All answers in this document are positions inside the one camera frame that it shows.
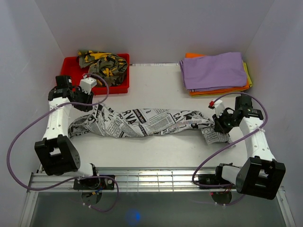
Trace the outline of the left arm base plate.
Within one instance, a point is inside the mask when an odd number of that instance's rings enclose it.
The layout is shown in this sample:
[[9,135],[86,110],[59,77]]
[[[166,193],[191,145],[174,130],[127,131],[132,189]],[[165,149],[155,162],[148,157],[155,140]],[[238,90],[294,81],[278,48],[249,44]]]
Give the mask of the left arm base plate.
[[103,175],[99,178],[90,178],[83,180],[75,180],[73,184],[74,190],[113,190],[115,188],[115,175]]

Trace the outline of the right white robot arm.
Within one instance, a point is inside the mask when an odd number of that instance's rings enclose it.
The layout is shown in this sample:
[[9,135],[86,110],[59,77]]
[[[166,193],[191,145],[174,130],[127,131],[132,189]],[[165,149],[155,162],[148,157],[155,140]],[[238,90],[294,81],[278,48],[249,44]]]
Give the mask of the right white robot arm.
[[233,164],[217,166],[214,183],[220,188],[232,183],[241,194],[268,200],[275,198],[284,178],[286,167],[277,162],[267,143],[263,130],[264,111],[255,109],[251,97],[241,94],[235,98],[235,107],[226,108],[221,100],[213,100],[209,108],[215,110],[214,130],[227,134],[240,128],[247,150],[247,161],[241,167]]

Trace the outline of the newspaper print trousers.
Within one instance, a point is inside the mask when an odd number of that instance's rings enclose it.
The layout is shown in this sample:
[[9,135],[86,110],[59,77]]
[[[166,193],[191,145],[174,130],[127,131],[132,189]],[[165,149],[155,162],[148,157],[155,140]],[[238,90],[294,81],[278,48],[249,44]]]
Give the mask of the newspaper print trousers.
[[69,125],[68,136],[74,138],[91,132],[113,138],[138,138],[185,130],[200,130],[207,144],[232,142],[229,134],[216,132],[214,121],[200,111],[155,108],[117,112],[104,104],[74,120]]

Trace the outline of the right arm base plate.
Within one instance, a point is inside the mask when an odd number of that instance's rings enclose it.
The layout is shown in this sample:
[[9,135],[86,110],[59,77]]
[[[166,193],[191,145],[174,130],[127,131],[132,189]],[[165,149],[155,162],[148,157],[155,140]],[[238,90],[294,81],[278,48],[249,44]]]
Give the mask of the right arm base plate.
[[233,184],[224,180],[215,174],[199,174],[196,181],[200,186],[200,189],[217,189],[225,187],[233,187]]

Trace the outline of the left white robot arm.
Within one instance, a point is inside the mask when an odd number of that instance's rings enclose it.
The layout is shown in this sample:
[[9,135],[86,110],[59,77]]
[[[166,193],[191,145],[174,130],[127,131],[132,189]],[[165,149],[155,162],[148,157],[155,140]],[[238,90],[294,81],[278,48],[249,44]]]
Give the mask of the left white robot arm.
[[100,177],[92,163],[83,164],[80,155],[68,137],[68,122],[71,109],[92,110],[92,88],[97,85],[94,78],[84,78],[78,87],[72,85],[71,76],[57,76],[56,86],[48,94],[51,114],[45,134],[35,143],[35,152],[47,175],[84,176],[84,183],[95,189]]

